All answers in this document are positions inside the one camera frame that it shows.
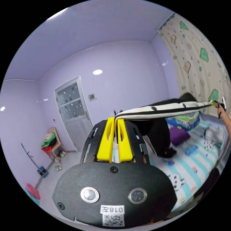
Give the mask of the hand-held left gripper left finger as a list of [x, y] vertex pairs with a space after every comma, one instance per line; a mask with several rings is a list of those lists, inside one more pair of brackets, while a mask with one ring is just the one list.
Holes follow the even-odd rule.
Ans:
[[114, 143], [114, 120], [114, 117], [109, 117], [105, 123], [97, 153], [98, 161], [112, 161]]

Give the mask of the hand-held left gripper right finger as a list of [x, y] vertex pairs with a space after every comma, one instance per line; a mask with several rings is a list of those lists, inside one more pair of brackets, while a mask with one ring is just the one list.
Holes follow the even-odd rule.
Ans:
[[119, 162], [131, 162], [133, 159], [132, 150], [125, 126], [124, 119], [117, 120], [117, 131], [118, 131], [118, 152]]

